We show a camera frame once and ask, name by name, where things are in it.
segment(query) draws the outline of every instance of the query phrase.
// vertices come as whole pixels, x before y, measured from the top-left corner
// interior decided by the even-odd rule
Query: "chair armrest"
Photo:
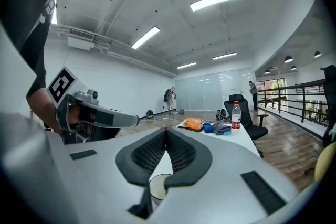
[[[262,126],[262,122],[264,121],[264,117],[268,117],[268,114],[261,114],[261,115],[257,115],[258,117],[260,117],[260,124],[259,126]]]

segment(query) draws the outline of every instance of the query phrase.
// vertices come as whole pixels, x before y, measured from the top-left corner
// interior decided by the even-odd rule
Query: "white table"
[[[184,123],[184,121],[181,122],[176,127],[183,126],[183,123]],[[222,139],[222,140],[226,140],[226,141],[236,143],[238,145],[241,145],[241,146],[247,148],[248,150],[250,150],[251,152],[256,154],[258,157],[260,157],[255,145],[253,144],[253,141],[251,140],[250,136],[248,135],[248,133],[246,132],[245,128],[242,125],[240,125],[240,130],[239,130],[239,133],[237,133],[237,134],[231,133],[229,135],[216,135],[215,133],[206,133],[204,131],[201,131],[199,133],[207,135],[207,136],[211,136],[214,139]],[[171,165],[171,160],[170,160],[170,157],[169,157],[169,154],[167,153],[167,151],[164,153],[161,161],[159,162],[155,171],[151,175],[150,179],[152,179],[153,177],[155,177],[157,175],[160,175],[160,174],[173,174],[173,168],[172,168],[172,165]]]

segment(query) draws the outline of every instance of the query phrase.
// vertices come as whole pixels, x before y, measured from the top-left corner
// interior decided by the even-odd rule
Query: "water bottle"
[[[234,104],[235,104],[235,106],[232,109],[232,124],[231,124],[231,133],[232,134],[239,133],[239,130],[240,130],[240,116],[241,116],[239,102],[235,101]]]

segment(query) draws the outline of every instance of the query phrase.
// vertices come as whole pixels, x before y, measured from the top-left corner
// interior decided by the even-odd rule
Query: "dark pants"
[[[252,94],[252,96],[253,96],[254,109],[257,109],[258,108],[258,94],[255,93],[255,94]]]

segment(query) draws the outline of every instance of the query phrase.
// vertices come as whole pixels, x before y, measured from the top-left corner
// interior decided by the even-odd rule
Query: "wooden floor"
[[[259,125],[257,114],[264,111],[251,112],[254,125]],[[154,127],[177,126],[186,117],[201,118],[214,122],[216,112],[185,112],[184,115],[168,115],[168,113],[154,116],[153,119],[143,119],[134,128],[124,128],[118,136],[131,135]],[[298,128],[272,114],[264,118],[263,127],[268,134],[255,140],[256,147],[264,152],[264,160],[287,175],[296,186],[302,190],[313,181],[313,172],[305,175],[309,167],[315,167],[317,158],[322,152],[322,142]]]

